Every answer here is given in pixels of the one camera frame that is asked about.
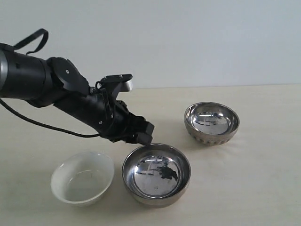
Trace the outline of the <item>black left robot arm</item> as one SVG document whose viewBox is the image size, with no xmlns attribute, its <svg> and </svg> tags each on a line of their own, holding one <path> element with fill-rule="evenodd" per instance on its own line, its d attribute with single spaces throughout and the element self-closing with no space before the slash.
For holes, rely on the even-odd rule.
<svg viewBox="0 0 301 226">
<path fill-rule="evenodd" d="M 109 75 L 89 85 L 74 64 L 65 58 L 47 60 L 0 46 L 0 96 L 26 101 L 42 108 L 60 109 L 90 126 L 111 142 L 148 145 L 154 125 L 132 114 L 119 92 L 130 91 L 131 74 Z"/>
</svg>

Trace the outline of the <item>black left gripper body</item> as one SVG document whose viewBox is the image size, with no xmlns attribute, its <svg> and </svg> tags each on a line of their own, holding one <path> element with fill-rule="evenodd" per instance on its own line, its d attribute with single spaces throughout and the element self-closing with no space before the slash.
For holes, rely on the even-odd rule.
<svg viewBox="0 0 301 226">
<path fill-rule="evenodd" d="M 125 104 L 110 98 L 104 91 L 87 96 L 70 93 L 54 103 L 64 113 L 95 129 L 111 142 L 136 144 L 135 134 L 141 133 L 146 121 L 129 112 Z"/>
</svg>

